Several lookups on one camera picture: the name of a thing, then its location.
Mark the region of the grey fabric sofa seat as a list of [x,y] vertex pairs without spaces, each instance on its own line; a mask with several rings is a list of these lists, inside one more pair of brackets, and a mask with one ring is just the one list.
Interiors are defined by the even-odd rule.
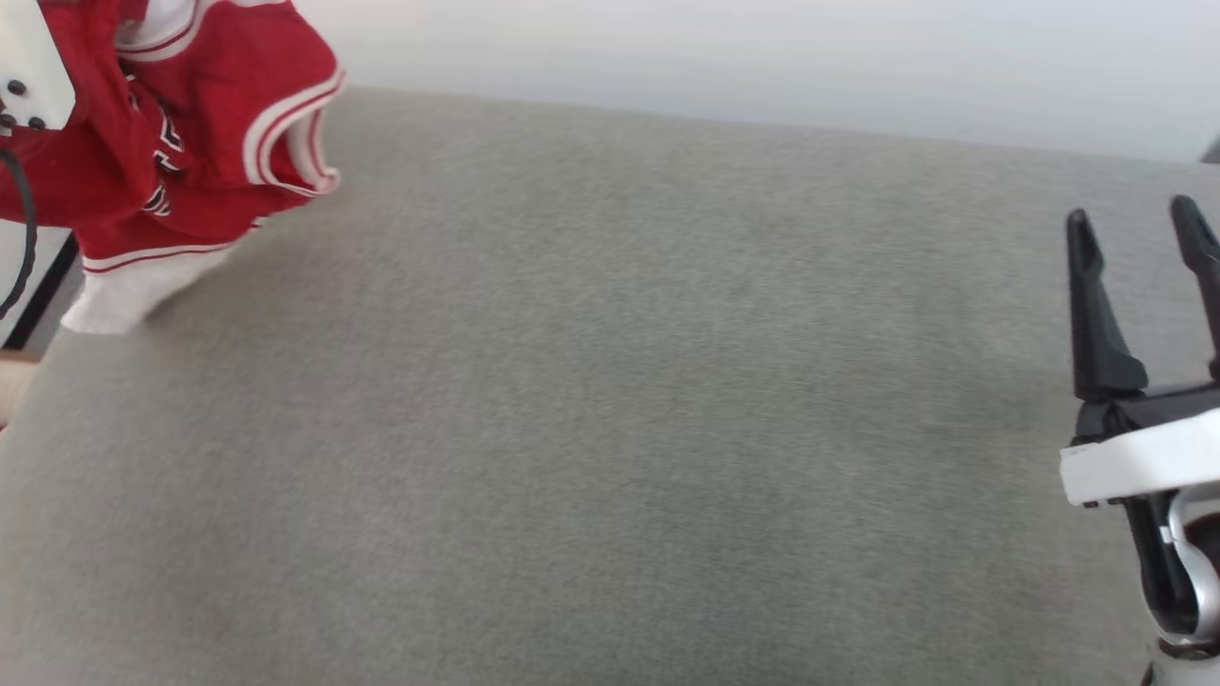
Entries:
[[1159,385],[1220,168],[346,92],[338,192],[0,435],[0,686],[1133,686],[1064,221]]

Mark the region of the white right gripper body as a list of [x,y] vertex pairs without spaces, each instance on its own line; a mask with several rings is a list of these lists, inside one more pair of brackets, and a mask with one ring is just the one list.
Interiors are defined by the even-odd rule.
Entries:
[[1220,482],[1220,383],[1085,402],[1060,452],[1072,505]]

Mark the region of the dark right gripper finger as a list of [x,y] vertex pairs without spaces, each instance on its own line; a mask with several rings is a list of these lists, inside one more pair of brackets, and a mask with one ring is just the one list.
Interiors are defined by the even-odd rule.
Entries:
[[1194,273],[1200,292],[1214,347],[1209,374],[1215,382],[1220,382],[1220,238],[1190,197],[1172,197],[1170,217],[1182,260],[1190,272]]
[[1104,256],[1085,209],[1065,220],[1074,392],[1089,403],[1139,395],[1148,374],[1131,355],[1104,287]]

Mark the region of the red basketball jersey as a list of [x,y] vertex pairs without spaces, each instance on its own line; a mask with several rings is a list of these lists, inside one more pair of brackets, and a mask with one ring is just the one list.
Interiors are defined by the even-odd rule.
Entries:
[[0,134],[0,220],[74,237],[66,330],[135,330],[338,187],[322,132],[345,73],[293,0],[38,2],[74,110],[61,131]]

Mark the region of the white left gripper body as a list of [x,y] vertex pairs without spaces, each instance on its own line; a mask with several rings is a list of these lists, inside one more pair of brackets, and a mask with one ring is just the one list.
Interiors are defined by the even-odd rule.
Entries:
[[77,94],[38,0],[0,0],[0,134],[61,131]]

